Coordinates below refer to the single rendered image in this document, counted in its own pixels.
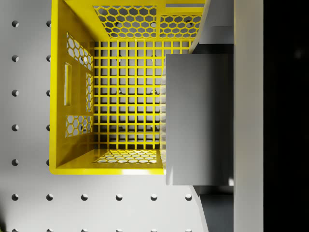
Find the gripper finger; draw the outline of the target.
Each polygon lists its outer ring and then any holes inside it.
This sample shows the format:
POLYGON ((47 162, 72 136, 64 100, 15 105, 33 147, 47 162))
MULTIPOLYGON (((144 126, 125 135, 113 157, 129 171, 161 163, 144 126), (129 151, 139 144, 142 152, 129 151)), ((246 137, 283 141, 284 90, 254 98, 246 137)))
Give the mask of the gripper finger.
POLYGON ((234 232, 234 187, 190 186, 201 229, 194 232, 234 232))
POLYGON ((234 0, 205 0, 193 54, 232 54, 234 0))

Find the grey cube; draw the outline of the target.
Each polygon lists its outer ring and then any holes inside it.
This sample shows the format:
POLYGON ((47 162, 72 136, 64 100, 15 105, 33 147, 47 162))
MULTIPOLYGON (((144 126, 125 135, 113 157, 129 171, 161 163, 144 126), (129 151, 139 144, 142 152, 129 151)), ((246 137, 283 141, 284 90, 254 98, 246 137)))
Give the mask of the grey cube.
POLYGON ((169 185, 227 186, 233 177, 233 57, 167 55, 169 185))

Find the yellow basket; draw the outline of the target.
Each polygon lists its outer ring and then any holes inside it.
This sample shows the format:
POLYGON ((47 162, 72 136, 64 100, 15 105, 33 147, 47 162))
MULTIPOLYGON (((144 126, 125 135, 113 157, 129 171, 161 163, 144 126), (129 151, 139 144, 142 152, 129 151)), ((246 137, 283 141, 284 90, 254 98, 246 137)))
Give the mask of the yellow basket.
POLYGON ((166 172, 166 57, 211 0, 52 0, 50 171, 166 172))

